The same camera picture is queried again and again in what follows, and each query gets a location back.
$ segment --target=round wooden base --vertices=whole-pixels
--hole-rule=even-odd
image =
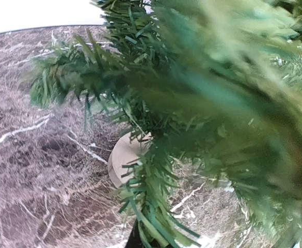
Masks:
[[[116,188],[133,177],[132,174],[121,177],[128,172],[128,169],[122,168],[122,166],[136,162],[136,159],[145,151],[146,143],[140,143],[137,139],[130,142],[130,133],[119,139],[108,160],[109,178]]]

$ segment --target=green pine needles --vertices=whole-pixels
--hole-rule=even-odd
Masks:
[[[143,0],[94,4],[117,52],[76,35],[82,49],[39,61],[31,100],[45,107],[74,92],[129,123],[132,138],[151,134],[120,191],[145,247],[200,246],[170,212],[174,158],[230,180],[274,247],[302,240],[302,94],[287,87],[302,77],[302,1],[153,0],[152,13]]]

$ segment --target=brown marble surface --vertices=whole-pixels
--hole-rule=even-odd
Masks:
[[[105,41],[104,28],[92,32]],[[0,247],[120,248],[130,232],[110,195],[106,165],[83,150],[108,160],[120,126],[97,114],[85,133],[78,102],[40,110],[29,103],[28,82],[19,81],[33,56],[49,52],[52,34],[69,40],[73,33],[84,36],[85,27],[0,35]],[[189,168],[179,170],[185,175]],[[202,235],[216,236],[214,247],[237,247],[246,225],[234,194],[202,183],[182,181],[173,206],[195,192],[178,205],[178,218]],[[269,246],[252,231],[241,247]]]

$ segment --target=artificial christmas tree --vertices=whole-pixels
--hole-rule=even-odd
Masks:
[[[287,86],[302,78],[302,1],[153,0],[152,13],[143,0],[96,4],[114,50],[76,36],[83,49],[39,61],[31,99],[100,101],[148,143],[120,192],[143,245],[198,245],[167,202],[177,159],[230,180],[274,247],[302,240],[302,94]]]

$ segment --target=white wall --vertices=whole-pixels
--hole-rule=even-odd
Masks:
[[[64,25],[101,25],[102,10],[89,0],[0,0],[0,33]]]

